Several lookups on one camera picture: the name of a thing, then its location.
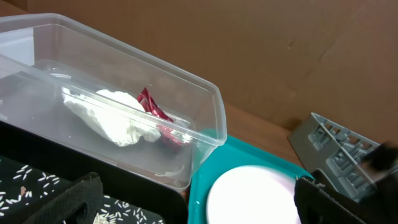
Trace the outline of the red snack wrapper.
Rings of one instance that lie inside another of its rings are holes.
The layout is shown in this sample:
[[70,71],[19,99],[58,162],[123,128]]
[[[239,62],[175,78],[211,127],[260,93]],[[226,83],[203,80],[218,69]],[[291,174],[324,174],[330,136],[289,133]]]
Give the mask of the red snack wrapper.
[[[139,96],[137,97],[137,101],[142,105],[145,112],[150,113],[153,116],[164,119],[171,123],[175,123],[175,121],[167,116],[160,107],[156,104],[154,99],[151,97],[147,88],[144,88]],[[190,139],[185,139],[182,133],[178,131],[167,128],[162,125],[157,125],[158,130],[161,133],[162,142],[172,151],[180,152],[183,147],[187,147],[190,145]]]

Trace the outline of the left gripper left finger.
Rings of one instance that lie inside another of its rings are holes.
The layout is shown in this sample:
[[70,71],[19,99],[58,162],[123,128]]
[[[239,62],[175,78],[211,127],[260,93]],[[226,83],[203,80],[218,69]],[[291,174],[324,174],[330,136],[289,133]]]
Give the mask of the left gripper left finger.
[[6,215],[6,223],[93,223],[103,203],[103,184],[95,172],[80,177],[48,198]]

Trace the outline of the large pink plate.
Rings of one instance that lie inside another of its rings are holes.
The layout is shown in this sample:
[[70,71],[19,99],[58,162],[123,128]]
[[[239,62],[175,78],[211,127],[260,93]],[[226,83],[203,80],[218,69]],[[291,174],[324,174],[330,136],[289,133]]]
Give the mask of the large pink plate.
[[263,166],[240,166],[222,174],[206,201],[208,224],[298,224],[295,179]]

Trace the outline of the white rice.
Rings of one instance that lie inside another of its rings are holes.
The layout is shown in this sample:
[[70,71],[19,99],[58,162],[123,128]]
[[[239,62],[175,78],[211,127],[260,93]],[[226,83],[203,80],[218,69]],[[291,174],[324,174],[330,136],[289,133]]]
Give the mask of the white rice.
[[[1,223],[17,223],[10,220],[13,213],[48,199],[69,183],[69,180],[29,165],[1,161]],[[103,196],[103,202],[92,221],[94,224],[164,222],[158,214],[109,195]]]

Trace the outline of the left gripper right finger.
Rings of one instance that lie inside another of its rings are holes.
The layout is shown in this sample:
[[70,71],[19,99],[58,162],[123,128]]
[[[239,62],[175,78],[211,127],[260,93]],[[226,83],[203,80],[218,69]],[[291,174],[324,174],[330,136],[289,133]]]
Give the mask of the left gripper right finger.
[[397,224],[397,172],[377,181],[357,202],[302,176],[294,202],[303,224]]

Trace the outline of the white napkin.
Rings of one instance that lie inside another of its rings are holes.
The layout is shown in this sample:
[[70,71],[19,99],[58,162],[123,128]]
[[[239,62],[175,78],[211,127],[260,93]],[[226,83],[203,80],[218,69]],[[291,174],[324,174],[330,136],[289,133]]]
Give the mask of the white napkin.
[[62,88],[63,104],[101,137],[119,147],[136,144],[140,138],[155,142],[161,137],[158,129],[144,124],[143,119],[117,114],[113,107],[88,96]]

